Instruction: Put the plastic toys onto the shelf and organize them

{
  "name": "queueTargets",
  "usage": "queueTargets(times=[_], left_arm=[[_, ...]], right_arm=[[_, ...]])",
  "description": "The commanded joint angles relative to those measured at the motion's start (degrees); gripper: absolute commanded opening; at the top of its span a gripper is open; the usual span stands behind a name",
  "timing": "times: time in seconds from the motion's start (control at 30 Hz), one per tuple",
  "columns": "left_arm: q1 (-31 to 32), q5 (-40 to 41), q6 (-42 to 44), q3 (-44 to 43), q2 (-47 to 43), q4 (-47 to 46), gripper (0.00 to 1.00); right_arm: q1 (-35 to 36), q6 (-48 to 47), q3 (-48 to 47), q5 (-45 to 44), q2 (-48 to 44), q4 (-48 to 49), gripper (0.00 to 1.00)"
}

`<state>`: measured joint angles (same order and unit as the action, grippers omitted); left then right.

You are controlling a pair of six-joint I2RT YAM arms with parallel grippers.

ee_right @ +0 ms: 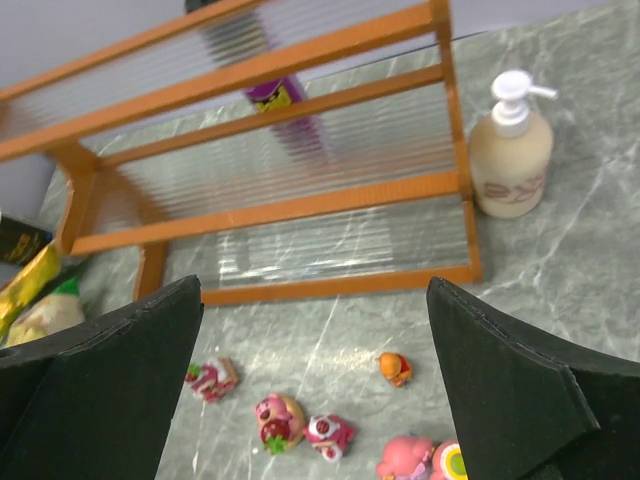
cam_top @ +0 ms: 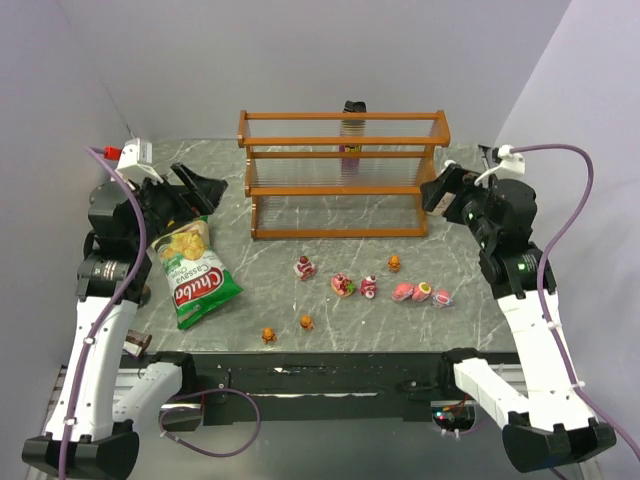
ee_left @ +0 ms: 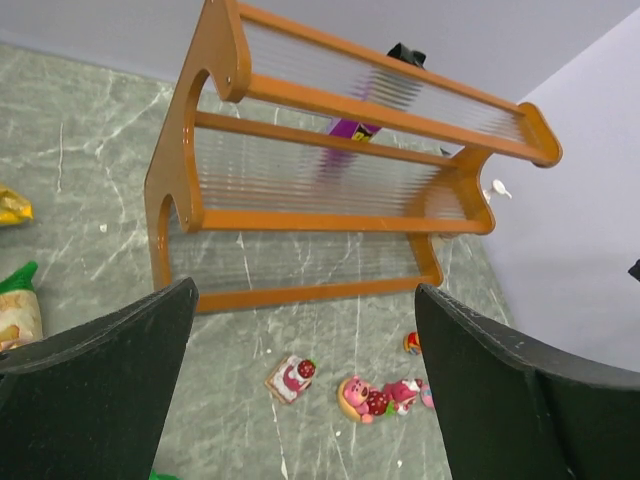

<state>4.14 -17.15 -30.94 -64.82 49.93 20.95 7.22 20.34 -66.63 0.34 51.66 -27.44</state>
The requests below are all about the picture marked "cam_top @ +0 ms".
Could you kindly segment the pink bear blue glasses toy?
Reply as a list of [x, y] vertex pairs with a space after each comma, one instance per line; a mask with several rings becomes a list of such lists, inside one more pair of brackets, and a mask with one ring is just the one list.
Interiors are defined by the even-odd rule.
[[432, 304], [437, 308], [446, 308], [453, 305], [453, 297], [446, 290], [436, 290], [431, 295]]

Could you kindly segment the pink bear strawberry hat toy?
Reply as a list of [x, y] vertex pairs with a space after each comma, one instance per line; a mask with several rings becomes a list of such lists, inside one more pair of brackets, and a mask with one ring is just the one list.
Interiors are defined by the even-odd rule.
[[360, 284], [359, 292], [366, 299], [369, 299], [369, 300], [373, 299], [377, 293], [376, 276], [375, 275], [366, 276]]

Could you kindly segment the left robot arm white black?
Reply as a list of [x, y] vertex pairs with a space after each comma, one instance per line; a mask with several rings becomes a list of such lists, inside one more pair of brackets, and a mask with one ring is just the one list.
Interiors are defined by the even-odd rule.
[[23, 461], [60, 479], [126, 479], [140, 433], [162, 405], [196, 390], [191, 355], [152, 356], [141, 378], [114, 397], [125, 340], [151, 269], [147, 249], [170, 228], [215, 211], [228, 187], [181, 163], [180, 182], [110, 180], [90, 194], [91, 230], [77, 271], [76, 329], [58, 402], [43, 434], [25, 441]]

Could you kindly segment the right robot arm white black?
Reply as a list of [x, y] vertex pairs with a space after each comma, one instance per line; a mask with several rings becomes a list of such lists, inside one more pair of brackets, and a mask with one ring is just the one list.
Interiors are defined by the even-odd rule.
[[581, 463], [612, 448], [611, 425], [576, 393], [551, 268], [531, 241], [535, 191], [516, 179], [489, 178], [448, 161], [421, 187], [423, 208], [466, 226], [478, 243], [481, 272], [515, 342], [526, 391], [519, 393], [475, 350], [456, 348], [441, 360], [442, 391], [469, 395], [502, 432], [505, 452], [521, 473]]

